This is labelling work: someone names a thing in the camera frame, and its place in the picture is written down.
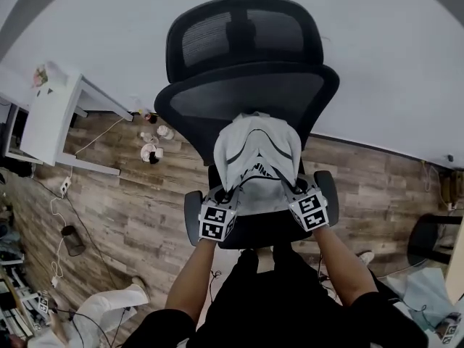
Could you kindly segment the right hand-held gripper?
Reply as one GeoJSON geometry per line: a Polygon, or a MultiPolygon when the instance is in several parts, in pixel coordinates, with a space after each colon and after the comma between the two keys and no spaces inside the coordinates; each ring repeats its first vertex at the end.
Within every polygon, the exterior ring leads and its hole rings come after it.
{"type": "Polygon", "coordinates": [[[283,183],[288,208],[306,232],[329,225],[328,200],[314,178],[299,174],[295,186],[283,183]]]}

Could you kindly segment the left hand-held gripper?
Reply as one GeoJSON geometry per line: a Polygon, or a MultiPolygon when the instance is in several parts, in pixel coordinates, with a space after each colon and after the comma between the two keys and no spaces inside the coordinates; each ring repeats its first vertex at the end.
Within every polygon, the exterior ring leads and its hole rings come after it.
{"type": "Polygon", "coordinates": [[[218,186],[206,195],[199,213],[199,238],[222,242],[233,230],[239,204],[239,189],[226,192],[218,186]]]}

